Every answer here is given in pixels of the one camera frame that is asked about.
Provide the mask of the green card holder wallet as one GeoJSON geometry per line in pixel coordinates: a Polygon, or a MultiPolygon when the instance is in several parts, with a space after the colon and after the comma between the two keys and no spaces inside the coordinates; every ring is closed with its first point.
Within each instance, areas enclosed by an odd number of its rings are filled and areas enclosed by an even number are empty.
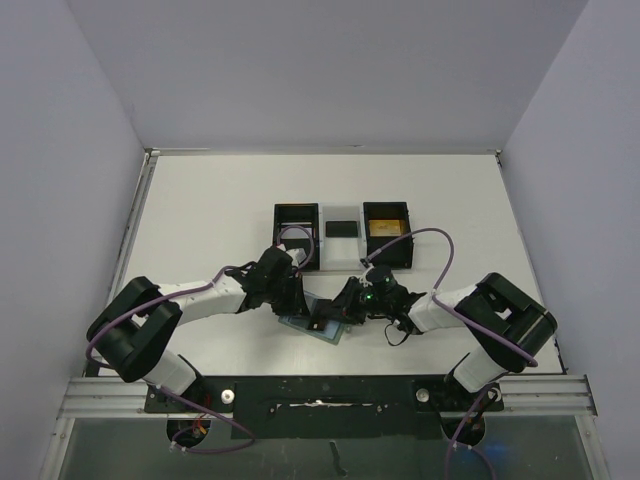
{"type": "Polygon", "coordinates": [[[338,345],[345,333],[351,332],[351,326],[335,319],[321,318],[316,310],[329,304],[330,300],[319,297],[311,292],[304,292],[305,303],[309,314],[300,316],[280,316],[278,322],[315,339],[331,345],[338,345]]]}

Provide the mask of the black white sorting tray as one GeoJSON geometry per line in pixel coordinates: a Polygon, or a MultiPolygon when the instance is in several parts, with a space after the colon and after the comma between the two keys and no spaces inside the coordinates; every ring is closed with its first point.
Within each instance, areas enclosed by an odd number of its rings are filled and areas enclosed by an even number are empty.
{"type": "Polygon", "coordinates": [[[405,202],[279,203],[273,239],[310,257],[304,272],[358,271],[362,260],[409,270],[414,243],[405,202]]]}

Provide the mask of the gold credit card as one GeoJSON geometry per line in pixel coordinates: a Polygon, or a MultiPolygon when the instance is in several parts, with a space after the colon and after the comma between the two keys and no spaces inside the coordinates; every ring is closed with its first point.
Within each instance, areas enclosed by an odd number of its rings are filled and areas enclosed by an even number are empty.
{"type": "Polygon", "coordinates": [[[405,233],[405,221],[402,219],[371,219],[368,226],[372,238],[399,237],[405,233]]]}

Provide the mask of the black credit card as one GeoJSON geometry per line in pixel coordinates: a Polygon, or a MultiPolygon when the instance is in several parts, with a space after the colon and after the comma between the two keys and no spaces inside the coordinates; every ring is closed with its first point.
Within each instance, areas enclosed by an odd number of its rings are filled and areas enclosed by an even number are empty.
{"type": "Polygon", "coordinates": [[[358,238],[359,224],[354,220],[331,220],[325,223],[327,238],[358,238]]]}

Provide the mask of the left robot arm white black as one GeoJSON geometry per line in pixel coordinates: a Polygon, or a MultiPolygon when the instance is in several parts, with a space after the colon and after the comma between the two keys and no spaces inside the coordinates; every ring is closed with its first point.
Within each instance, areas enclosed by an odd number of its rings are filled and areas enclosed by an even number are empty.
{"type": "Polygon", "coordinates": [[[211,280],[156,284],[145,276],[129,281],[87,330],[86,357],[98,353],[126,383],[147,384],[181,395],[200,374],[168,344],[178,326],[215,315],[271,306],[278,316],[306,314],[302,249],[267,248],[256,262],[225,266],[211,280]]]}

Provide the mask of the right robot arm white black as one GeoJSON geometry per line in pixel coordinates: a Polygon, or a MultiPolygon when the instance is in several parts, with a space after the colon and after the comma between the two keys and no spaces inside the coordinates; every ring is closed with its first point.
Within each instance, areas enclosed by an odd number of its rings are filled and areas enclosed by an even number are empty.
{"type": "Polygon", "coordinates": [[[496,272],[455,291],[411,292],[389,267],[372,267],[349,278],[334,299],[318,301],[312,313],[348,325],[387,319],[406,337],[466,327],[478,346],[449,376],[469,393],[506,374],[535,367],[535,356],[558,328],[545,307],[496,272]]]}

